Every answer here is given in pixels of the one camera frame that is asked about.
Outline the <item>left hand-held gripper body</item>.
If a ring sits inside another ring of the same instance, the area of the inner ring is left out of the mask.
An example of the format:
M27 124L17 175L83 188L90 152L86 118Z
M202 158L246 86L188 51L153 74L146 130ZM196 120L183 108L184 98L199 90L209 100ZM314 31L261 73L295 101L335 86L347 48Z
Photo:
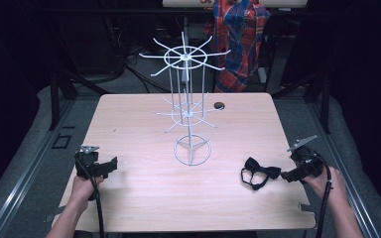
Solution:
M79 151L75 153L75 169L78 177L83 179L108 178L112 172L112 162L99 163L97 150L98 147L81 146Z

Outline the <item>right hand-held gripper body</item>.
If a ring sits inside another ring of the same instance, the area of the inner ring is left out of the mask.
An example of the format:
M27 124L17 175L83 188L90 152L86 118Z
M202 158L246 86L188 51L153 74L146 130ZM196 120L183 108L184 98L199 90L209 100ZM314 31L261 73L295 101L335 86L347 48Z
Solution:
M316 178L321 174L323 162L318 154L308 146L308 143L317 137L317 135L313 135L299 139L288 149L291 153L290 158L296 164L292 171L299 175L299 180L307 176Z

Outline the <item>person's left hand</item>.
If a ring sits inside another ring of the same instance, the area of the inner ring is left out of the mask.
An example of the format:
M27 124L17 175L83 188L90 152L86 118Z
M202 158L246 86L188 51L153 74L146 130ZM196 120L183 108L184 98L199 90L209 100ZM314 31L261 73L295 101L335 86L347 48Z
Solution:
M91 179L75 177L67 204L76 208L78 211L84 211L88 206L88 199L93 192L94 186Z

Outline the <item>person's right hand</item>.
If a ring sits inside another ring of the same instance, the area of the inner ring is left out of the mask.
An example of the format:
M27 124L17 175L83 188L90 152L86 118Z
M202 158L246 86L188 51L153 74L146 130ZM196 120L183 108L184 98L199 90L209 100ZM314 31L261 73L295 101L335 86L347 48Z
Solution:
M328 205L331 207L337 207L347 202L345 183L339 170L336 170L334 167L330 167L329 171L331 175L331 190L329 192ZM303 181L310 185L320 198L323 198L326 183L328 182L326 169L322 170L320 176L316 178L307 176L303 178Z

